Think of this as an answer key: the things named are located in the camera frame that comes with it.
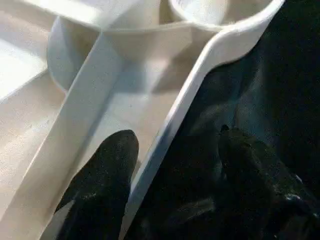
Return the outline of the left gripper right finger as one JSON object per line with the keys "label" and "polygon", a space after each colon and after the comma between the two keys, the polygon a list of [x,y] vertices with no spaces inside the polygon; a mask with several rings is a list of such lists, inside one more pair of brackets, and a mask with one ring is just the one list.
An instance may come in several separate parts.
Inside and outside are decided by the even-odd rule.
{"label": "left gripper right finger", "polygon": [[218,155],[236,196],[237,232],[249,240],[318,240],[320,201],[268,144],[223,125]]}

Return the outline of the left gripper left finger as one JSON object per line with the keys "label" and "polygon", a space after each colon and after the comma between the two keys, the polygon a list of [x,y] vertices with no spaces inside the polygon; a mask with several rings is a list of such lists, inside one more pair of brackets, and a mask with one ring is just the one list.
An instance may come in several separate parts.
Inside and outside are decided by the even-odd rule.
{"label": "left gripper left finger", "polygon": [[59,240],[117,240],[139,154],[132,130],[120,130],[101,142],[73,177],[56,210],[73,203]]}

